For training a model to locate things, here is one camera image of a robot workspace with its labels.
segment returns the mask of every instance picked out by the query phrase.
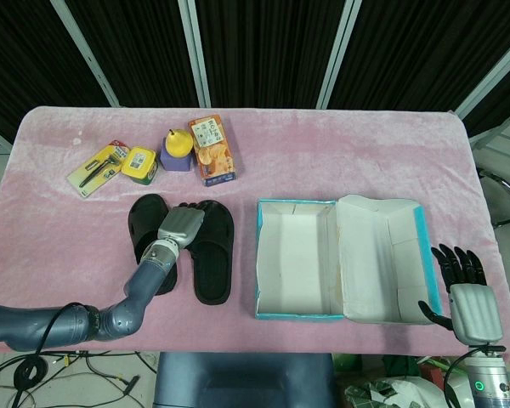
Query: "cable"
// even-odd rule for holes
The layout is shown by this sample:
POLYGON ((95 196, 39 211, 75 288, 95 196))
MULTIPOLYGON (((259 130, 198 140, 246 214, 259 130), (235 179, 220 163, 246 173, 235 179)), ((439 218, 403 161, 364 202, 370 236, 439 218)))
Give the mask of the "cable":
POLYGON ((68 404, 68 405, 48 405, 48 406, 41 406, 39 408, 72 408, 72 407, 78 407, 78 408, 95 408, 97 406, 103 406, 103 405, 108 405, 108 404, 113 404, 114 402, 117 402, 119 400, 122 400, 123 398, 125 398, 126 395, 122 395, 120 396, 119 398, 115 398, 115 399, 112 399, 110 401, 106 401, 106 402, 101 402, 99 404, 94 404, 94 405, 73 405, 73 404, 68 404))
MULTIPOLYGON (((135 353, 115 353, 115 354, 109 354, 110 351, 105 351, 104 353, 98 353, 98 354, 91 354, 88 351, 42 351, 40 355, 46 355, 46 356, 53 356, 53 357, 64 357, 65 355, 68 356, 79 356, 82 354, 84 357, 118 357, 123 355, 135 355, 135 353)), ((23 360, 27 355, 31 354, 23 354, 23 355, 17 355, 15 357, 12 357, 9 360, 4 361, 0 364, 0 371, 3 369, 15 364, 17 361, 23 360)))
POLYGON ((122 392, 122 396, 118 397, 118 398, 115 398, 115 399, 111 399, 109 401, 106 401, 106 402, 101 402, 99 404, 93 404, 93 405, 76 405, 76 404, 68 404, 68 405, 49 405, 49 406, 44 406, 44 407, 40 407, 40 408, 69 408, 69 407, 79 407, 79 408, 95 408, 97 406, 103 406, 103 405, 108 405, 108 404, 113 404, 114 402, 117 402, 119 400, 122 400, 123 398, 125 397, 130 397, 132 400, 134 400, 139 406, 141 406, 142 408, 144 408, 144 405, 139 402, 139 400, 135 399, 131 394, 130 392, 132 391, 133 387, 136 385, 136 383, 138 382, 139 380, 139 376, 135 376, 133 377, 133 379, 127 383, 127 387, 122 390, 120 389, 119 387, 117 387, 111 380, 109 380, 107 377, 101 375, 101 374, 97 374, 97 373, 94 373, 94 372, 80 372, 80 373, 77 373, 77 374, 71 374, 69 376, 62 376, 62 377, 57 377, 55 378, 54 380, 53 379, 49 379, 48 381, 56 381, 56 380, 59 380, 61 378, 67 378, 67 377, 74 377, 74 376, 78 376, 78 375, 82 375, 82 374, 89 374, 89 375, 96 375, 96 376, 99 376, 101 378, 104 378, 108 383, 110 383, 111 385, 113 385, 115 388, 117 388, 119 391, 122 392))
POLYGON ((448 405, 448 408, 454 408, 454 406, 451 404, 450 396, 448 395, 448 381, 450 380, 450 374, 453 371, 453 369, 467 357, 470 357, 471 355, 478 353, 479 351, 488 354, 490 351, 504 352, 506 351, 506 349, 507 348, 504 346, 490 346, 489 344, 478 346, 470 350, 468 353, 463 354, 461 357, 459 357, 457 360, 450 364, 450 368, 445 373, 444 376, 444 397, 445 403, 448 405))
MULTIPOLYGON (((106 378, 106 377, 102 377, 101 375, 99 374, 94 374, 93 372, 77 372, 77 373, 74 373, 74 374, 70 374, 68 376, 60 376, 60 377, 56 377, 54 378, 52 381, 57 381, 57 380, 61 380, 63 378, 70 378, 70 377, 77 377, 77 376, 97 376, 97 377, 100 377, 104 380, 106 380, 108 383, 110 383, 111 385, 113 385, 115 388, 117 388, 119 391, 121 391, 122 393, 124 392, 119 386, 117 386, 115 383, 113 383, 109 378, 106 378)), ((136 399, 134 398, 131 394, 127 394, 128 397, 131 398, 131 400, 133 400, 134 402, 136 402, 136 404, 138 404, 138 406, 140 406, 141 408, 144 408, 144 404, 142 404, 139 399, 136 399)))
POLYGON ((48 373, 48 363, 46 360, 40 357, 40 353, 42 352, 43 346, 48 339, 49 332, 51 332, 51 328, 53 327, 54 322, 57 321, 60 315, 62 315, 66 310, 75 306, 83 305, 79 302, 68 303, 66 306, 63 306, 54 314, 53 318, 51 318, 51 321, 48 323, 48 326, 45 328, 42 340, 40 341, 34 354, 28 354, 21 361, 21 363, 17 365, 14 373, 14 386, 17 388, 17 394, 15 395, 12 408, 18 408, 20 397, 22 396, 23 391, 36 386, 48 373), (34 369, 36 369, 36 374, 31 377, 32 371, 34 369))
POLYGON ((70 362, 69 365, 65 365, 64 367, 60 368, 60 370, 55 372, 50 378, 48 378, 44 382, 40 382, 40 384, 36 388, 34 388, 31 392, 34 394, 38 389, 43 387, 45 384, 49 383, 50 381, 53 381, 53 379, 56 378, 62 371, 64 371, 66 368, 70 367, 72 364, 74 364, 79 359, 81 359, 81 357, 77 356, 73 361, 70 362))
MULTIPOLYGON (((8 385, 0 385, 0 388, 5 388, 5 389, 14 389, 15 391, 17 390, 17 388, 15 387, 10 387, 8 385)), ((32 393, 30 391, 24 391, 25 393, 28 394, 28 397, 30 397, 31 401, 32 401, 32 406, 35 407, 36 406, 36 400, 34 399, 34 396, 32 395, 32 393)), ((11 399, 15 396, 15 394, 13 394, 10 398, 9 398, 9 401, 11 401, 11 399)))
POLYGON ((147 368, 149 368, 151 371, 153 371, 156 374, 156 370, 147 362, 144 360, 144 357, 142 357, 142 354, 139 351, 134 352, 136 354, 136 357, 139 358, 139 360, 145 364, 147 368))
POLYGON ((125 380, 123 378, 120 378, 118 376, 113 376, 111 374, 106 374, 105 372, 102 372, 102 371, 98 371, 96 368, 93 367, 93 365, 91 364, 91 362, 88 359, 89 359, 88 357, 85 357, 85 363, 87 364, 88 369, 90 371, 92 371, 94 374, 97 374, 97 375, 99 375, 101 377, 112 378, 114 380, 121 381, 125 385, 129 384, 129 381, 127 381, 127 380, 125 380))

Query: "black slipper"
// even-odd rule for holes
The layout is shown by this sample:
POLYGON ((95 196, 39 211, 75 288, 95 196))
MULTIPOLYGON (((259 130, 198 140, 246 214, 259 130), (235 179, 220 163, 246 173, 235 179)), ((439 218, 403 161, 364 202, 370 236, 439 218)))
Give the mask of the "black slipper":
POLYGON ((186 247, 193 258, 195 294, 204 304, 221 304, 230 295, 235 226, 229 210, 213 200, 189 204, 203 210, 204 222, 186 247))
MULTIPOLYGON (((134 245, 137 264, 145 248, 157 239, 157 232, 167 214, 168 207, 162 197, 157 194, 143 195, 133 204, 128 213, 128 230, 134 245)), ((174 265, 156 295, 170 292, 177 280, 178 269, 174 265)))

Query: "orange snack package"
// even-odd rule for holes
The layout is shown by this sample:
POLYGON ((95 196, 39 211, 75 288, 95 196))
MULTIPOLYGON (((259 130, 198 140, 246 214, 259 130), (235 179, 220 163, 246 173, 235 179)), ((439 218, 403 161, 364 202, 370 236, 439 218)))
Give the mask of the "orange snack package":
POLYGON ((236 179, 235 164, 219 115, 189 122, 195 154, 206 187, 236 179))

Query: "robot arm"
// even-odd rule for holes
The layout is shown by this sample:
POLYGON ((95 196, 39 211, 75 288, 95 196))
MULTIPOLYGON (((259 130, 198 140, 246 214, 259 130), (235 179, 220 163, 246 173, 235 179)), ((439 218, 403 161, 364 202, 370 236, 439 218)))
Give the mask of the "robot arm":
POLYGON ((478 257, 457 246, 454 250, 455 253, 443 244, 439 249, 432 248, 450 295, 451 319, 435 314, 423 301, 419 307, 429 320, 453 331, 461 343, 471 348, 465 365, 476 408, 510 407, 510 384, 499 354, 505 348, 491 345, 502 338, 495 294, 487 286, 478 257))
MULTIPOLYGON (((145 250, 141 262, 124 287, 125 299, 106 309, 76 305, 64 310, 53 323, 46 348, 88 340, 108 341, 135 333, 145 308, 176 262, 179 250, 189 245, 204 219, 204 212, 175 207, 162 222, 158 239, 145 250)), ((37 349, 49 322, 60 308, 14 309, 0 306, 0 342, 16 351, 37 349)))

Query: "pink fleece tablecloth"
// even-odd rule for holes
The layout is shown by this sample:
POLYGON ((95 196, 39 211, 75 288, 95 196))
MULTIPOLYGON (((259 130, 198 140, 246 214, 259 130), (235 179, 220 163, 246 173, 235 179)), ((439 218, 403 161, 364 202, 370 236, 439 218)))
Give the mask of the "pink fleece tablecloth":
MULTIPOLYGON (((128 210, 147 193, 162 195, 169 206, 213 198, 230 209, 230 298, 219 306, 200 303, 190 255, 183 251, 175 289, 153 299, 139 332, 73 349, 462 354, 466 347, 437 326, 254 318, 258 198, 361 194, 419 201, 433 244, 479 255, 510 353, 510 294, 501 255, 465 129, 450 113, 37 108, 20 125, 0 189, 0 304, 36 308, 78 301, 102 308, 121 300, 136 266, 128 210), (189 120, 211 113, 223 119, 236 181, 207 188, 196 172, 160 169, 149 186, 118 175, 86 200, 66 182, 113 139, 158 150, 169 128, 187 128, 189 120)), ((439 289, 447 313, 440 275, 439 289)))

